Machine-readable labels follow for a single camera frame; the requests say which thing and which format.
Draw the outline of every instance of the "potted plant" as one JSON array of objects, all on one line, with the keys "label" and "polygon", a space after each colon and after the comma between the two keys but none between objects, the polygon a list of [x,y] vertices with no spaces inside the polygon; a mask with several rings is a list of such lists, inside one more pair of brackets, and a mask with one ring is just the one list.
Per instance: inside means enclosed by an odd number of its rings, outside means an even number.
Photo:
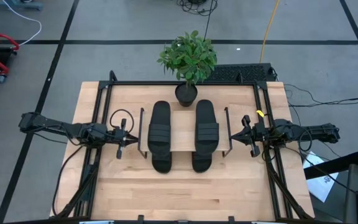
[{"label": "potted plant", "polygon": [[184,78],[185,83],[179,84],[175,95],[182,106],[190,106],[197,97],[198,81],[204,81],[214,70],[216,52],[210,39],[197,37],[198,31],[190,35],[185,32],[184,37],[176,38],[170,47],[164,46],[157,62],[166,70],[176,71],[177,79]]}]

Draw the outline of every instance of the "wooden platform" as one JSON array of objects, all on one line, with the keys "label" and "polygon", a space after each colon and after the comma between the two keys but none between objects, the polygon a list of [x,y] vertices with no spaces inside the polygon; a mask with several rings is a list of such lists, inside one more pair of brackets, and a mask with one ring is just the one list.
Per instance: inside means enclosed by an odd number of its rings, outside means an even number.
[{"label": "wooden platform", "polygon": [[[81,87],[74,123],[90,122],[96,98],[97,82],[84,82]],[[273,220],[272,201],[267,180],[265,162],[259,156],[251,158],[250,147],[233,141],[233,150],[226,158],[221,152],[213,154],[211,168],[197,174],[191,166],[194,150],[194,110],[196,102],[183,108],[174,95],[175,86],[113,86],[109,109],[110,114],[123,108],[135,119],[131,134],[139,131],[140,108],[145,109],[142,150],[147,151],[147,128],[154,103],[165,100],[172,111],[173,162],[168,174],[159,174],[151,165],[151,156],[144,159],[137,151],[137,144],[124,150],[121,160],[116,159],[117,146],[103,147],[98,183],[93,203],[92,219],[136,220],[145,215],[146,220]],[[268,83],[269,96],[274,118],[291,119],[282,83]],[[228,149],[228,136],[224,108],[229,108],[231,132],[242,129],[241,118],[248,114],[251,123],[257,121],[255,98],[248,86],[198,86],[196,100],[211,100],[220,125],[219,150]],[[122,118],[130,119],[125,113],[114,116],[113,123]],[[288,144],[296,149],[296,143]],[[69,144],[65,159],[76,149]],[[85,150],[80,151],[68,162],[63,171],[57,196],[60,211],[78,188]],[[301,159],[298,154],[282,149],[282,159],[290,192],[298,203],[313,215],[309,192],[306,186]],[[285,216],[280,200],[282,216]]]}]

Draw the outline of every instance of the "white cable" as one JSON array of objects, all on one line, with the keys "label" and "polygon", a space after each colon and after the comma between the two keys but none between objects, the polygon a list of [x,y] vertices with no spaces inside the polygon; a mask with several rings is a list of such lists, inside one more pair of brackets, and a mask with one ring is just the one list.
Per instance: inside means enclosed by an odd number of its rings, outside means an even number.
[{"label": "white cable", "polygon": [[38,22],[38,24],[40,24],[40,30],[38,30],[38,32],[36,33],[36,34],[34,34],[30,39],[28,39],[27,41],[25,41],[25,42],[23,42],[23,43],[21,43],[21,44],[19,44],[19,46],[21,46],[21,45],[23,45],[23,44],[26,44],[26,43],[28,43],[28,41],[30,41],[30,40],[32,40],[36,35],[38,35],[40,32],[41,32],[41,30],[42,30],[42,24],[41,24],[41,22],[40,21],[38,21],[38,20],[35,20],[35,19],[30,19],[30,18],[27,18],[26,16],[22,16],[22,15],[20,15],[19,13],[17,13],[15,10],[13,10],[12,8],[11,8],[11,6],[8,4],[8,3],[6,3],[6,1],[5,0],[2,0],[5,4],[6,4],[6,6],[12,11],[12,12],[14,12],[16,15],[18,15],[18,16],[20,16],[21,18],[24,18],[24,19],[27,19],[27,20],[30,20],[30,21],[34,21],[34,22]]}]

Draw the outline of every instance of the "slide sandal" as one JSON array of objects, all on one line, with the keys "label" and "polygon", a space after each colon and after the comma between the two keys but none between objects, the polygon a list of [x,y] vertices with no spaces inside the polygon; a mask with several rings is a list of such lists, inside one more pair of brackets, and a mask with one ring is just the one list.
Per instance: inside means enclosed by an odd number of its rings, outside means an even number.
[{"label": "slide sandal", "polygon": [[169,172],[172,166],[171,107],[166,101],[154,104],[147,146],[152,153],[154,169],[162,174]]},{"label": "slide sandal", "polygon": [[219,124],[216,122],[214,106],[209,100],[200,100],[196,107],[196,152],[191,154],[194,171],[205,172],[211,167],[212,153],[218,143]]}]

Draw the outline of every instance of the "black plant pot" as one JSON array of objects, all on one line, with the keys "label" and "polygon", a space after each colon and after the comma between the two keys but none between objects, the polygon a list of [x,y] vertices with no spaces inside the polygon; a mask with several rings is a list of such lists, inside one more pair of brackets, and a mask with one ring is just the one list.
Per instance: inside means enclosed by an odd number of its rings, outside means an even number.
[{"label": "black plant pot", "polygon": [[179,84],[175,89],[175,95],[182,106],[190,106],[196,99],[197,93],[194,85],[186,86],[186,83]]}]

